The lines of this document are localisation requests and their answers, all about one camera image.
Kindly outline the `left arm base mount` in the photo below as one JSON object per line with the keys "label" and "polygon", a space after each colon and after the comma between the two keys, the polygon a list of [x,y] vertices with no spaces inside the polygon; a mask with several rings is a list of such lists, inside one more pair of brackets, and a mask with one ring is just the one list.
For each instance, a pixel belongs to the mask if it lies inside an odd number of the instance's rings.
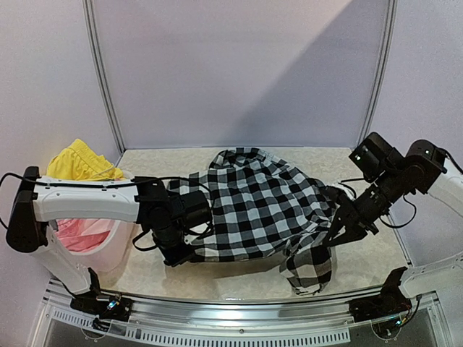
{"label": "left arm base mount", "polygon": [[121,293],[103,294],[96,272],[89,268],[90,287],[83,294],[73,294],[70,307],[74,310],[93,314],[100,320],[128,322],[134,301]]}

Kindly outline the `black white plaid shirt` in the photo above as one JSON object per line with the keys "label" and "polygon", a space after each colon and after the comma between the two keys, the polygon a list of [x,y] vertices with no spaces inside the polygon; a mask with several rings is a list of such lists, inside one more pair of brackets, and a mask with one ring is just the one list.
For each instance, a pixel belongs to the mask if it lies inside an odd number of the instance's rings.
{"label": "black white plaid shirt", "polygon": [[323,245],[336,212],[328,187],[256,147],[216,155],[205,171],[172,179],[171,192],[204,192],[213,230],[196,239],[193,262],[244,262],[282,254],[280,274],[298,295],[322,292],[332,277]]}

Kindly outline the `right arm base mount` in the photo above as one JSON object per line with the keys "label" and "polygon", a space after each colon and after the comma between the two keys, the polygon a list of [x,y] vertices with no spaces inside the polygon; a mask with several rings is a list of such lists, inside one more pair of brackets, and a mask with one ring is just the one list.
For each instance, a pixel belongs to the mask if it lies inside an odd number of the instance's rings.
{"label": "right arm base mount", "polygon": [[355,322],[398,314],[412,307],[411,300],[399,290],[406,269],[400,267],[392,270],[378,294],[348,301],[349,313]]}

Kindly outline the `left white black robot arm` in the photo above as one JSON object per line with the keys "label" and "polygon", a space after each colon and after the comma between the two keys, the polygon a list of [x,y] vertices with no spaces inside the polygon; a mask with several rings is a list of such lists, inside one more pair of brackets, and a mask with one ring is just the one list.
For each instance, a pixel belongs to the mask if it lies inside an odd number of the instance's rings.
{"label": "left white black robot arm", "polygon": [[31,254],[57,277],[66,290],[93,314],[108,306],[98,276],[81,265],[57,241],[50,222],[61,219],[110,219],[141,226],[151,234],[167,265],[174,267],[193,256],[193,240],[208,236],[213,227],[213,199],[200,184],[194,192],[170,192],[163,177],[136,176],[121,181],[69,181],[42,176],[29,166],[24,174],[7,172],[20,185],[6,230],[7,244]]}

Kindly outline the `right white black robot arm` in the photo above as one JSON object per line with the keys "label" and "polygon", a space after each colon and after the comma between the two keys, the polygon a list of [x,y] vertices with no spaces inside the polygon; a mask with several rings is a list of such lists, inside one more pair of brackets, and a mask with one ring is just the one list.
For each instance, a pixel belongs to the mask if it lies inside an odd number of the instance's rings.
{"label": "right white black robot arm", "polygon": [[[462,214],[462,169],[451,154],[428,140],[414,141],[402,155],[378,133],[370,133],[350,154],[369,187],[357,198],[329,189],[338,208],[323,245],[334,247],[376,234],[375,222],[408,194],[420,192]],[[390,273],[374,309],[389,315],[420,294],[462,284],[462,253],[420,267],[402,267]]]}

